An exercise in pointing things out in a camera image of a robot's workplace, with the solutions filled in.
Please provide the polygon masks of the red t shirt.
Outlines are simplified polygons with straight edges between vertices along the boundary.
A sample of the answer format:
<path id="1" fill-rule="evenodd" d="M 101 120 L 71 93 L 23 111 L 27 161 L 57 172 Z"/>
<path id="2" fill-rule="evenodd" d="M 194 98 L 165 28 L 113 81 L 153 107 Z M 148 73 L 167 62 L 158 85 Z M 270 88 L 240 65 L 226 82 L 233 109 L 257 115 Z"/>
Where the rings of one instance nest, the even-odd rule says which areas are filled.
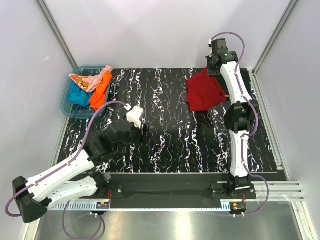
<path id="1" fill-rule="evenodd" d="M 208 75 L 208 68 L 186 81 L 187 98 L 190 112 L 202 112 L 226 101 L 226 94 L 215 76 Z"/>

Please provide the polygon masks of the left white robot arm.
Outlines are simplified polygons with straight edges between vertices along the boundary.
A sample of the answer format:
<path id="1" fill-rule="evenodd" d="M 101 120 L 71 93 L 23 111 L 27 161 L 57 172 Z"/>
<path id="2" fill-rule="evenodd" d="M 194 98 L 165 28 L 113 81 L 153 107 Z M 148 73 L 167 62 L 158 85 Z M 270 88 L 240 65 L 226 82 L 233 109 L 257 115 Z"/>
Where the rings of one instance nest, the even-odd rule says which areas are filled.
<path id="1" fill-rule="evenodd" d="M 34 177 L 17 177 L 12 182 L 14 201 L 24 223 L 32 223 L 48 210 L 84 197 L 102 198 L 110 192 L 108 179 L 94 170 L 125 147 L 144 143 L 149 130 L 127 119 L 85 141 L 84 148 Z"/>

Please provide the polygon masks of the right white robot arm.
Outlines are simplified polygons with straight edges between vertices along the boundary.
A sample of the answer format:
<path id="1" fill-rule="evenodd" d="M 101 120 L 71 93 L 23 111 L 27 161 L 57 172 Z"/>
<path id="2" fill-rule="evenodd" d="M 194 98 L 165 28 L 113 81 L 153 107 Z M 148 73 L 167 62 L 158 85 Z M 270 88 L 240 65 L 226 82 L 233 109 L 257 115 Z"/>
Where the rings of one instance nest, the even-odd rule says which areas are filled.
<path id="1" fill-rule="evenodd" d="M 248 141 L 258 105 L 252 100 L 241 76 L 238 56 L 227 49 L 213 50 L 207 57 L 207 74 L 222 76 L 230 96 L 230 108 L 224 116 L 224 124 L 231 139 L 231 166 L 226 185 L 232 197 L 249 190 Z"/>

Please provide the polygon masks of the folded black t shirt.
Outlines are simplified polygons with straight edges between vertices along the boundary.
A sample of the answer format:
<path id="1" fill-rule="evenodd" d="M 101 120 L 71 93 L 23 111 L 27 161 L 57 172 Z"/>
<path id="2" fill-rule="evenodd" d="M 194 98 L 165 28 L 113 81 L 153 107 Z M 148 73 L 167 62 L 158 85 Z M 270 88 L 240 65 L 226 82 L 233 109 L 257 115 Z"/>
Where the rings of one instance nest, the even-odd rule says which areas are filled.
<path id="1" fill-rule="evenodd" d="M 252 92 L 251 92 L 251 79 L 250 79 L 250 75 L 249 75 L 249 71 L 246 68 L 241 68 L 240 69 L 240 73 L 244 82 L 244 86 L 249 94 L 249 96 L 252 96 Z"/>

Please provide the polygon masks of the orange t shirt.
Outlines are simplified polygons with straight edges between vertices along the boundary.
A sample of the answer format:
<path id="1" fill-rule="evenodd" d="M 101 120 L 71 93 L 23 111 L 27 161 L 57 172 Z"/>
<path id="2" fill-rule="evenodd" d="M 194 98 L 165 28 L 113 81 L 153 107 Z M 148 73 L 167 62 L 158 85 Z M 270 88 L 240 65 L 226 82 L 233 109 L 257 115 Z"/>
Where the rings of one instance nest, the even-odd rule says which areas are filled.
<path id="1" fill-rule="evenodd" d="M 94 111 L 97 111 L 105 102 L 107 90 L 112 80 L 112 74 L 106 71 L 103 75 L 102 81 L 96 87 L 93 95 L 90 98 L 90 106 Z"/>

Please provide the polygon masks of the blue t shirt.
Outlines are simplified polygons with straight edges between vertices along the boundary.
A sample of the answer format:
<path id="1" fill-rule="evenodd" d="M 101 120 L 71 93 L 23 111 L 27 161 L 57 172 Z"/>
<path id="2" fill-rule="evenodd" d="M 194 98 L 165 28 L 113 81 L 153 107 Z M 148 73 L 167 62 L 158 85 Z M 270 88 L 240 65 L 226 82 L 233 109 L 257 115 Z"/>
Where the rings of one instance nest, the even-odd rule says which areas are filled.
<path id="1" fill-rule="evenodd" d="M 92 92 L 88 93 L 82 90 L 78 85 L 76 85 L 72 81 L 67 99 L 75 105 L 78 105 L 81 107 L 88 107 L 90 105 L 90 99 L 92 95 L 93 95 Z"/>

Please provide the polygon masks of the pink printed t shirt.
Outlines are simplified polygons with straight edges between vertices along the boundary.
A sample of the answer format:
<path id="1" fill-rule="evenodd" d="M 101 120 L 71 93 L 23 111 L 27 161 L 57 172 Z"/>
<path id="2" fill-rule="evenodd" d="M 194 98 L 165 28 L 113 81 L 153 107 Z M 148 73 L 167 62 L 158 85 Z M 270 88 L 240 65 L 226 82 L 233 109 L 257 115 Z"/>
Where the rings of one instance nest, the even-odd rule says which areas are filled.
<path id="1" fill-rule="evenodd" d="M 80 89 L 91 93 L 103 80 L 104 75 L 106 73 L 110 75 L 112 70 L 113 68 L 109 65 L 105 67 L 82 66 L 69 74 L 69 77 Z"/>

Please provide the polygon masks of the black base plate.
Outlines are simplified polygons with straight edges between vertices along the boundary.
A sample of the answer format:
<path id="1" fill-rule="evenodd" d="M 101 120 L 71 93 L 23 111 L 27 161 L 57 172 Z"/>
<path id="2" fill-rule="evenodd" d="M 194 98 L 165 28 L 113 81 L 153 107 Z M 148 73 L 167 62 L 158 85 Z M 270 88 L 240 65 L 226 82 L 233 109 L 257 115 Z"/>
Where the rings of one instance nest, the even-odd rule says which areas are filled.
<path id="1" fill-rule="evenodd" d="M 107 173 L 98 175 L 103 199 L 111 192 L 112 209 L 213 209 L 220 201 L 254 200 L 254 187 L 232 191 L 227 173 Z"/>

